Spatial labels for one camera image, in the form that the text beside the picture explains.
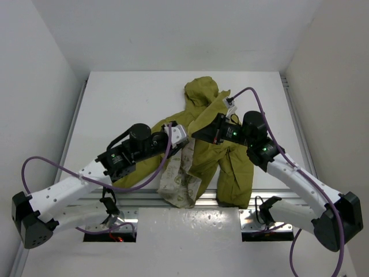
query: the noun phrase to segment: wall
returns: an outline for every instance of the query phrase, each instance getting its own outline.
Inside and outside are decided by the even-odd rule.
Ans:
[[[322,0],[33,0],[79,76],[286,70]]]
[[[325,0],[287,70],[320,179],[360,199],[364,230],[348,245],[357,275],[369,249],[369,2]]]
[[[29,156],[59,161],[82,86],[31,0],[3,0],[0,9],[0,276],[8,276],[19,236],[11,197],[22,190]],[[51,184],[55,169],[27,168],[32,190]]]

